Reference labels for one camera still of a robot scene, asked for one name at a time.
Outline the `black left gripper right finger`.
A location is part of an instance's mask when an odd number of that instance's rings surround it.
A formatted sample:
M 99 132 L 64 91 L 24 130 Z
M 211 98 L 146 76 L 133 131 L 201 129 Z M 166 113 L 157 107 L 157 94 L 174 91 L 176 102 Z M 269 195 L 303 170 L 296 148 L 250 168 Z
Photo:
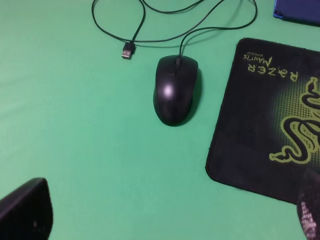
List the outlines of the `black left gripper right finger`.
M 297 215 L 307 240 L 320 239 L 320 174 L 304 172 L 297 198 Z

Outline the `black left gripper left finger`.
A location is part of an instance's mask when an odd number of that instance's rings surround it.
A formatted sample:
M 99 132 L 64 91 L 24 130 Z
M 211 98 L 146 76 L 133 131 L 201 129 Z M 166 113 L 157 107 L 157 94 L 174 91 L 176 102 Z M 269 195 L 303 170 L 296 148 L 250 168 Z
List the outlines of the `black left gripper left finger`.
M 2 240 L 47 240 L 53 206 L 45 178 L 32 178 L 0 200 Z

